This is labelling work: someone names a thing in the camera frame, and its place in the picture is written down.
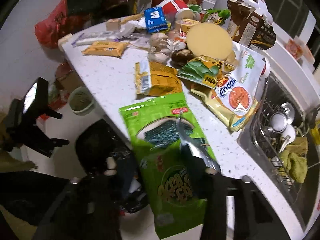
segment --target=red plastic bag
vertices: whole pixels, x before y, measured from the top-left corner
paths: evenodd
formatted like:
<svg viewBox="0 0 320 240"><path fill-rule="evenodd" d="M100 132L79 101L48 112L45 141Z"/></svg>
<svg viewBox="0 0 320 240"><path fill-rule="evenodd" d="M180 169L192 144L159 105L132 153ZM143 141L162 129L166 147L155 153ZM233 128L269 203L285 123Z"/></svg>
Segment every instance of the red plastic bag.
<svg viewBox="0 0 320 240"><path fill-rule="evenodd" d="M67 16L67 0L61 0L49 17L35 25L35 34L39 43L54 49L58 39L82 29L89 16Z"/></svg>

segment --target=seaweed snack logo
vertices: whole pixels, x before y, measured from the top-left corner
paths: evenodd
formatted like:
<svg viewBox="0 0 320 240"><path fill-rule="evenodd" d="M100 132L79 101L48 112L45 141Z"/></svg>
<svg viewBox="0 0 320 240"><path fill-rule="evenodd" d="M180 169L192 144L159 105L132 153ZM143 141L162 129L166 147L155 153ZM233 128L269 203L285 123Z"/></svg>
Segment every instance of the seaweed snack logo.
<svg viewBox="0 0 320 240"><path fill-rule="evenodd" d="M218 94L221 98L224 98L232 88L238 83L234 78L230 78L221 88L218 90Z"/></svg>
<svg viewBox="0 0 320 240"><path fill-rule="evenodd" d="M186 107L181 107L181 108L175 108L171 110L171 114L179 114L180 110L182 110L183 112L188 112L188 108Z"/></svg>
<svg viewBox="0 0 320 240"><path fill-rule="evenodd" d="M189 174L184 167L180 171L174 171L168 176L168 179L158 187L158 196L163 201L175 203L180 205L185 204L187 200L191 199L192 187L189 181Z"/></svg>

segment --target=green seaweed snack package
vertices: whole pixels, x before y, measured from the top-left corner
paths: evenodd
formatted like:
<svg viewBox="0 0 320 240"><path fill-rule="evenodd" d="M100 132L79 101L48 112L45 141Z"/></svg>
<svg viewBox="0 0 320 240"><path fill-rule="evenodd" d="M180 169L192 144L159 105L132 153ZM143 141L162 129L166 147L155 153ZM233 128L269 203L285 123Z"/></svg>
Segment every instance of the green seaweed snack package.
<svg viewBox="0 0 320 240"><path fill-rule="evenodd" d="M160 239L203 223L206 201L194 196L189 174L181 160L176 121L180 110L186 133L214 154L183 93L152 98L119 109L140 164Z"/></svg>

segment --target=sink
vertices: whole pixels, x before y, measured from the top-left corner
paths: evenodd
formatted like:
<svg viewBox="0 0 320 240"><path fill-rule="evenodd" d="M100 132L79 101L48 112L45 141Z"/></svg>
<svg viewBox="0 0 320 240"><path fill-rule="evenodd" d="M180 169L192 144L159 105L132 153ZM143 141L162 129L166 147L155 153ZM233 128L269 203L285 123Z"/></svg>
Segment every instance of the sink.
<svg viewBox="0 0 320 240"><path fill-rule="evenodd" d="M299 126L305 114L272 72L268 79L260 79L256 98L261 100L261 106L242 129L238 143L277 186L297 216L302 229L305 230L315 205L320 170L319 157L313 140L306 134L309 143L306 154L308 172L305 182L297 183L292 182L289 176L283 177L279 174L278 169L270 161L272 157L277 156L277 152L271 146L269 139L261 133L261 127L268 124L270 106L291 103L295 109L293 126Z"/></svg>

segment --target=black trash bag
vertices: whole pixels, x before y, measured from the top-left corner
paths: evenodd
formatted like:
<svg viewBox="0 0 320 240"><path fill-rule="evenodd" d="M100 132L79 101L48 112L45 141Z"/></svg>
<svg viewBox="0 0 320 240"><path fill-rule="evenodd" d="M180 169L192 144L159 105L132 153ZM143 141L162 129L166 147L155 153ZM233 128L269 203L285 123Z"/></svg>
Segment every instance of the black trash bag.
<svg viewBox="0 0 320 240"><path fill-rule="evenodd" d="M103 119L95 122L79 136L75 148L78 159L88 175L103 174L108 169L106 159L114 158L117 174L112 183L119 191L120 210L135 213L148 205L133 152ZM141 186L129 193L134 178Z"/></svg>

